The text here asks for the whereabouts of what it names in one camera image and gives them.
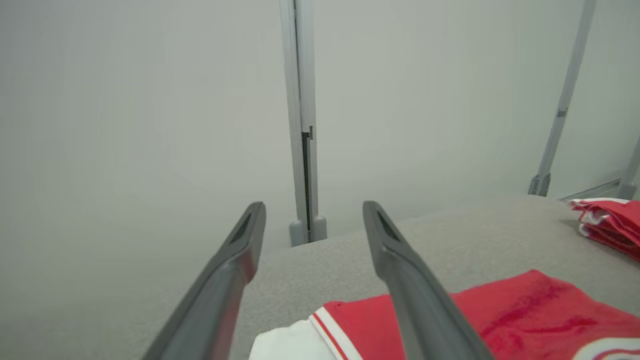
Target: metal pole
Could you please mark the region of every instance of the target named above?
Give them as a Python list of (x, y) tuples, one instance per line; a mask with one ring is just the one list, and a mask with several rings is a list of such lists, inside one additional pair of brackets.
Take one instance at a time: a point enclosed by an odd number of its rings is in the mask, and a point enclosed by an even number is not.
[(289, 224), (291, 245), (326, 239), (318, 214), (316, 73), (313, 0), (280, 0), (289, 129), (298, 219)]
[(631, 155), (631, 161), (629, 161), (627, 172), (620, 181), (620, 186), (618, 187), (619, 198), (631, 200), (636, 194), (638, 186), (634, 183), (634, 177), (636, 177), (638, 168), (640, 168), (640, 137), (636, 143), (636, 149), (634, 150), (633, 155)]
[(560, 95), (560, 101), (558, 102), (558, 107), (556, 109), (556, 117), (554, 119), (554, 124), (551, 127), (551, 133), (547, 140), (547, 147), (545, 148), (545, 153), (542, 156), (538, 173), (533, 177), (533, 179), (531, 179), (529, 194), (547, 196), (549, 183), (551, 182), (551, 165), (553, 164), (556, 156), (556, 150), (558, 143), (560, 142), (564, 122), (569, 111), (569, 104), (571, 103), (575, 83), (578, 80), (578, 73), (580, 72), (580, 65), (582, 64), (582, 58), (584, 56), (584, 48), (587, 45), (587, 36), (589, 35), (591, 21), (593, 20), (595, 6), (596, 0), (584, 1), (582, 16), (580, 17), (580, 24), (578, 25), (578, 34), (575, 37), (573, 53), (571, 55), (571, 60), (569, 61), (562, 94)]

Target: white stripe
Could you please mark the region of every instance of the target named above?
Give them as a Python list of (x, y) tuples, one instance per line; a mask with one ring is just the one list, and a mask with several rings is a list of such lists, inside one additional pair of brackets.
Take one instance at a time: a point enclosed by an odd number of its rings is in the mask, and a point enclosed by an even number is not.
[(580, 206), (580, 207), (585, 207), (585, 206), (589, 206), (589, 204), (583, 204), (581, 203), (582, 199), (571, 199), (569, 200), (569, 204), (571, 204), (572, 206)]
[(578, 201), (588, 201), (588, 202), (591, 202), (591, 201), (613, 201), (613, 202), (619, 202), (620, 204), (626, 204), (626, 203), (628, 203), (628, 202), (629, 202), (629, 200), (625, 200), (625, 199), (616, 199), (615, 197), (594, 197), (594, 198), (592, 198), (592, 199), (582, 199), (582, 200), (580, 200), (580, 199), (573, 199), (572, 201), (575, 201), (575, 200), (578, 200)]
[(256, 336), (249, 360), (336, 360), (310, 320)]
[[(324, 308), (324, 306), (316, 311), (316, 315), (318, 316), (318, 318), (320, 318), (320, 321), (322, 321), (331, 336), (333, 336), (335, 342), (338, 343), (338, 346), (342, 349), (342, 352), (347, 357), (347, 359), (362, 360), (362, 356), (360, 356), (360, 353), (358, 352), (356, 347), (353, 346), (353, 343), (349, 339), (349, 336), (347, 336), (347, 334), (342, 331), (340, 325), (338, 325), (338, 323), (333, 319), (331, 314)], [(314, 316), (311, 315), (309, 318), (312, 320), (312, 323), (314, 323), (314, 326), (317, 326), (316, 329), (322, 334), (324, 331), (320, 324), (316, 323), (316, 319), (314, 318)], [(330, 347), (335, 348), (328, 336), (325, 337), (323, 335), (323, 338), (329, 343)], [(340, 359), (340, 353), (337, 354), (336, 358)]]
[(331, 353), (333, 353), (333, 356), (335, 356), (335, 359), (342, 360), (342, 355), (340, 355), (340, 352), (338, 351), (338, 349), (336, 349), (335, 346), (333, 346), (333, 341), (331, 341), (331, 339), (329, 338), (329, 335), (327, 335), (324, 332), (324, 329), (322, 328), (322, 326), (320, 326), (316, 318), (313, 315), (311, 315), (309, 317), (309, 321), (311, 321), (311, 325), (313, 325), (314, 328), (316, 328), (316, 331), (318, 332), (318, 334), (322, 336), (322, 339), (326, 343), (326, 346), (329, 347), (329, 349), (331, 350)]
[(580, 220), (580, 222), (584, 224), (600, 225), (600, 223), (603, 222), (610, 215), (611, 214), (609, 214), (609, 212), (602, 209), (598, 209), (596, 211), (587, 211), (584, 214), (584, 216), (582, 216), (582, 219)]
[(578, 231), (580, 231), (580, 234), (582, 234), (585, 238), (589, 237), (589, 231), (584, 224), (580, 224), (580, 226), (578, 226)]

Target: gray wall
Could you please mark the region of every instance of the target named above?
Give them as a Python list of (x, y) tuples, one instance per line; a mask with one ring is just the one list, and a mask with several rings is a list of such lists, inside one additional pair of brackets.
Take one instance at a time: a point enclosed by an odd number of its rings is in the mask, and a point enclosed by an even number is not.
[(0, 319), (189, 279), (295, 220), (278, 5), (0, 4)]
[(363, 200), (411, 218), (526, 193), (582, 4), (318, 1), (318, 203), (329, 235), (362, 228)]

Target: red cloth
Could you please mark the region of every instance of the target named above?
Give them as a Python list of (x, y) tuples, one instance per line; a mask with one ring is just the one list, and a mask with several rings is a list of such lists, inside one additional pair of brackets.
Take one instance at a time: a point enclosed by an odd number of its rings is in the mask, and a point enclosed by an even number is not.
[(640, 261), (640, 201), (620, 199), (575, 199), (580, 232)]
[[(594, 350), (583, 351), (587, 357), (576, 359), (603, 358), (612, 351), (640, 354), (640, 319), (537, 270), (451, 296), (498, 360), (572, 359), (580, 348), (602, 338), (636, 339), (629, 339), (630, 345), (596, 342)], [(389, 295), (329, 302), (312, 317), (340, 349), (334, 351), (338, 358), (357, 358), (349, 356), (353, 346), (363, 360), (404, 359)], [(332, 321), (338, 329), (324, 326)]]

